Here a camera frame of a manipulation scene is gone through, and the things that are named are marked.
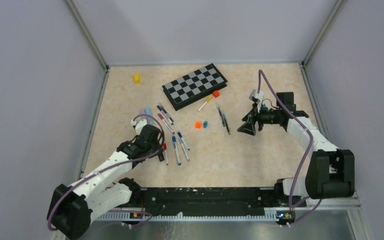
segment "gray wall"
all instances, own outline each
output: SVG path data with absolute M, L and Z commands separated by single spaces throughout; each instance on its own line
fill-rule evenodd
M 331 140 L 355 154 L 355 183 L 384 239 L 384 1 L 348 1 L 309 66 Z
M 0 240 L 45 240 L 79 169 L 103 70 L 64 1 L 0 0 Z
M 301 61 L 336 0 L 74 0 L 109 65 Z

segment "beige table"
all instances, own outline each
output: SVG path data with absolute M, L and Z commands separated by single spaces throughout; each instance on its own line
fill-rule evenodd
M 182 165 L 176 165 L 168 137 L 169 165 L 158 158 L 140 163 L 122 177 L 134 178 L 143 187 L 271 187 L 277 179 L 294 176 L 304 150 L 279 125 L 265 125 L 256 136 L 237 132 L 242 117 L 252 107 L 248 99 L 258 86 L 258 70 L 263 69 L 277 92 L 294 92 L 298 110 L 304 110 L 316 124 L 310 100 L 297 63 L 277 64 L 216 64 L 228 80 L 220 96 L 213 98 L 200 112 L 205 99 L 175 111 L 162 90 L 162 85 L 188 74 L 203 65 L 112 67 L 100 108 L 85 173 L 99 166 L 121 142 L 135 134 L 130 121 L 140 109 L 150 107 L 158 118 L 157 102 L 162 102 L 190 145 L 187 162 L 180 151 Z M 133 76 L 140 74 L 141 82 Z M 261 90 L 275 104 L 275 98 L 264 83 Z M 223 128 L 216 104 L 225 110 L 231 135 Z M 195 129 L 196 121 L 208 121 L 208 128 Z M 306 174 L 309 159 L 301 175 Z

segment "black and gray checkered board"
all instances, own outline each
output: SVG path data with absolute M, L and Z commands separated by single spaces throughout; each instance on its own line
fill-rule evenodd
M 215 90 L 226 87 L 227 82 L 216 66 L 211 63 L 163 85 L 162 89 L 177 111 L 205 98 Z

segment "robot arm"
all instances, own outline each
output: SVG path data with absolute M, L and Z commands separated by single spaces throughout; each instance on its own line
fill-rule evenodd
M 158 127 L 147 124 L 147 120 L 142 119 L 139 122 L 132 121 L 136 131 L 136 136 L 131 141 L 125 141 L 107 158 L 99 167 L 87 176 L 76 182 L 65 186 L 58 186 L 52 196 L 49 206 L 47 219 L 63 234 L 71 240 L 80 238 L 89 225 L 102 214 L 115 208 L 116 206 L 129 202 L 132 191 L 122 183 L 116 183 L 112 187 L 112 182 L 122 174 L 134 168 L 139 162 L 127 162 L 149 156 L 158 152 L 158 157 L 162 157 L 163 150 L 159 143 L 158 136 L 162 134 Z M 57 206 L 53 216 L 52 209 L 58 200 L 66 194 L 71 188 L 74 188 Z
M 252 110 L 242 119 L 245 123 L 237 129 L 238 132 L 255 136 L 255 123 L 258 130 L 263 129 L 264 124 L 279 124 L 288 133 L 296 138 L 303 149 L 306 149 L 310 137 L 313 142 L 308 153 L 310 164 L 305 179 L 298 179 L 297 187 L 300 196 L 310 196 L 312 199 L 347 198 L 354 194 L 354 155 L 350 150 L 342 150 L 329 142 L 312 124 L 309 116 L 304 111 L 297 111 L 294 104 L 293 92 L 278 92 L 277 96 L 288 110 L 305 126 L 305 129 L 280 106 L 268 109 L 261 106 L 258 94 L 251 94 L 253 100 Z M 289 195 L 292 178 L 282 181 L 283 193 Z

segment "orange cube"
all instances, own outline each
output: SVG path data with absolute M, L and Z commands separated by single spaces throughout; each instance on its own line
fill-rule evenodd
M 215 91 L 212 93 L 212 95 L 213 95 L 215 98 L 217 98 L 218 96 L 220 96 L 220 92 L 217 91 L 217 90 L 215 90 Z

